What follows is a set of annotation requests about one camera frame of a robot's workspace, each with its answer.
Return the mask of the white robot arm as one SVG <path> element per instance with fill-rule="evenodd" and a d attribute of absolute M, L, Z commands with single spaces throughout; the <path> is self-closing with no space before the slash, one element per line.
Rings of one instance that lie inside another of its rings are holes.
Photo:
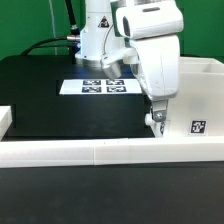
<path fill-rule="evenodd" d="M 152 102 L 152 119 L 165 121 L 179 87 L 183 16 L 175 0 L 85 0 L 85 10 L 77 62 L 110 79 L 121 76 L 119 62 L 128 64 Z"/>

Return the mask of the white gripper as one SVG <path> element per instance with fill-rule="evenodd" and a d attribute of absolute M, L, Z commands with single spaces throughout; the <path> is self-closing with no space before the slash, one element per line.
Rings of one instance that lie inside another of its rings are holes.
<path fill-rule="evenodd" d="M 139 67 L 135 74 L 152 102 L 155 122 L 166 120 L 168 99 L 177 95 L 179 88 L 180 46 L 176 35 L 131 40 L 136 50 Z"/>

